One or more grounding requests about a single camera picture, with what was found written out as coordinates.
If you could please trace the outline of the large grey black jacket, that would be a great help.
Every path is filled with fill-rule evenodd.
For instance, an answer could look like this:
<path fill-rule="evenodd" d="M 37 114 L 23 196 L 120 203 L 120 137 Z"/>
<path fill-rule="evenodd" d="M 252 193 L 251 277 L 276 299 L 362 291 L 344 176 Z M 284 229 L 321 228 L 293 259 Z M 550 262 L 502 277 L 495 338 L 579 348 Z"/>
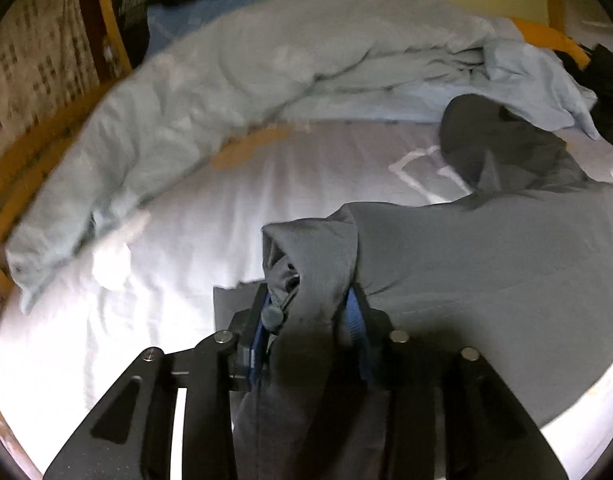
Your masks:
<path fill-rule="evenodd" d="M 352 203 L 266 226 L 262 318 L 274 340 L 235 422 L 243 479 L 382 479 L 386 393 L 363 382 L 350 287 L 395 328 L 478 349 L 582 479 L 613 428 L 613 185 L 552 133 L 481 96 L 444 113 L 452 203 Z"/>

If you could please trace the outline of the white bed sheet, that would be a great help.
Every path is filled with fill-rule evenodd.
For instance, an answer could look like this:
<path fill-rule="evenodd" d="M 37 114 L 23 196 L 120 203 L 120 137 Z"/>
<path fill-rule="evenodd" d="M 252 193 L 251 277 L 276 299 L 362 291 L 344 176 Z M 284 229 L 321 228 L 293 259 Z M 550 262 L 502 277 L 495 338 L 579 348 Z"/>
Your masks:
<path fill-rule="evenodd" d="M 308 122 L 249 134 L 84 248 L 23 313 L 0 316 L 7 442 L 41 477 L 139 352 L 195 346 L 215 328 L 213 291 L 259 280 L 261 230 L 349 202 L 409 206 L 465 195 L 415 122 Z"/>

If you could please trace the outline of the black puffer jacket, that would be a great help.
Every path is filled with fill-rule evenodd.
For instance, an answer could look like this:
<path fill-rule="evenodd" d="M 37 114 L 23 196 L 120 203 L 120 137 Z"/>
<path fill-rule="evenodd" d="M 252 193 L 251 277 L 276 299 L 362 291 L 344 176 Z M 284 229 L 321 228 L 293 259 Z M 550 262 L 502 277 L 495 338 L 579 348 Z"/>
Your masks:
<path fill-rule="evenodd" d="M 590 62 L 580 68 L 571 55 L 556 51 L 565 70 L 581 86 L 592 90 L 597 97 L 591 116 L 599 134 L 613 146 L 613 52 L 597 44 L 593 50 L 583 49 Z"/>

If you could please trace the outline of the orange pillow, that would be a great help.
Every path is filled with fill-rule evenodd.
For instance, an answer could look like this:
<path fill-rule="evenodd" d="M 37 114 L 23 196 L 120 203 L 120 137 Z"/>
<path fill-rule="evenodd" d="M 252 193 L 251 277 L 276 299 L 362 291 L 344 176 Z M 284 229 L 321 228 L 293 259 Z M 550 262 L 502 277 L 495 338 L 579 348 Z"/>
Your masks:
<path fill-rule="evenodd" d="M 544 24 L 535 23 L 522 18 L 511 18 L 512 23 L 520 31 L 523 40 L 538 48 L 568 54 L 580 70 L 584 70 L 591 58 L 570 37 Z"/>

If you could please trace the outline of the light blue duvet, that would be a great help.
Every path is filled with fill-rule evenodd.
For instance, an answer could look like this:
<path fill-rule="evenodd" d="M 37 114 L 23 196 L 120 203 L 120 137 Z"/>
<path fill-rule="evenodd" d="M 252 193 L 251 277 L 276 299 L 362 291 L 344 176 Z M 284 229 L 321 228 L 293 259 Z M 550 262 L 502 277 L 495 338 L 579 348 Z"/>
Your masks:
<path fill-rule="evenodd" d="M 479 94 L 597 139 L 593 94 L 504 18 L 445 0 L 263 0 L 180 38 L 98 105 L 6 245 L 29 313 L 84 240 L 273 122 L 439 122 Z"/>

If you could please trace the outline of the blue pillow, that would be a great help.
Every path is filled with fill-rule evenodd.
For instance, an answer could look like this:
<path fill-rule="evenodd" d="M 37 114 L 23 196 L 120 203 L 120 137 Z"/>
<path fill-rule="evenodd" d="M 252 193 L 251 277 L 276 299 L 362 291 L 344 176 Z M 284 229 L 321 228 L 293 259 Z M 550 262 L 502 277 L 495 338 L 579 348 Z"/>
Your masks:
<path fill-rule="evenodd" d="M 194 30 L 244 6 L 265 0 L 195 0 L 181 6 L 148 6 L 149 32 L 145 58 L 152 58 Z"/>

